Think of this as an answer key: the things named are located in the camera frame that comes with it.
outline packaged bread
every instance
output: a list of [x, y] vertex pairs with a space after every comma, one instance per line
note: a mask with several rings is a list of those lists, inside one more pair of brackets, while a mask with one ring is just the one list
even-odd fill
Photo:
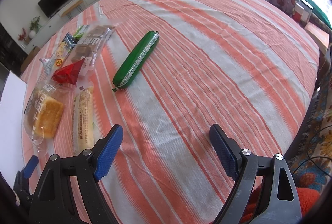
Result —
[[93, 86], [79, 92], [74, 98], [73, 151], [78, 155], [84, 149], [93, 148]]
[[44, 82], [36, 85], [32, 91], [24, 111], [24, 128], [35, 145], [55, 136], [68, 91]]

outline table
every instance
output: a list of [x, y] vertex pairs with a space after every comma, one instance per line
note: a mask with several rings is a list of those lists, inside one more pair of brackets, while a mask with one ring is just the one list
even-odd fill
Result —
[[80, 12], [83, 12], [82, 7], [80, 6], [83, 3], [83, 0], [79, 0], [76, 3], [74, 3], [72, 6], [70, 6], [67, 10], [65, 10], [62, 14], [61, 17], [64, 17], [65, 15], [68, 16], [69, 19], [72, 19], [72, 16], [70, 12], [77, 8]]
[[[40, 50], [22, 79], [26, 101], [42, 65], [67, 32], [104, 18], [124, 19], [97, 61], [95, 137], [113, 124], [123, 142], [100, 186], [120, 223], [210, 223], [233, 186], [210, 144], [220, 124], [256, 155], [285, 153], [313, 93], [319, 51], [291, 18], [264, 0], [100, 0], [73, 18]], [[130, 87], [112, 78], [149, 30], [160, 42]], [[48, 153], [72, 156], [69, 97]], [[25, 161], [36, 153], [23, 130]], [[88, 217], [72, 179], [81, 218]]]

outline brown snack package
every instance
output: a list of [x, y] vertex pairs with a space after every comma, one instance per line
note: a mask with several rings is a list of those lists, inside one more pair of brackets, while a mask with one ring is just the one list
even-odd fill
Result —
[[92, 23], [64, 62], [64, 66], [84, 58], [79, 75], [91, 76], [105, 43], [120, 23], [122, 23], [121, 20], [104, 20]]

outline green sausage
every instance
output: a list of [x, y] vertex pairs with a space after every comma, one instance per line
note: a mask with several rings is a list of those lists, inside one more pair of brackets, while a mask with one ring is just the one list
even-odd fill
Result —
[[114, 92], [118, 89], [127, 88], [132, 83], [158, 42], [158, 31], [149, 31], [144, 35], [114, 75], [112, 81], [115, 85], [115, 88], [113, 88]]

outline bread loaf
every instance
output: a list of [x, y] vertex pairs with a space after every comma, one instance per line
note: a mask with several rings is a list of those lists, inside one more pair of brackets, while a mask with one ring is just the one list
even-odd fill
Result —
[[40, 112], [34, 117], [34, 133], [47, 139], [54, 137], [58, 128], [64, 104], [46, 95], [41, 103]]

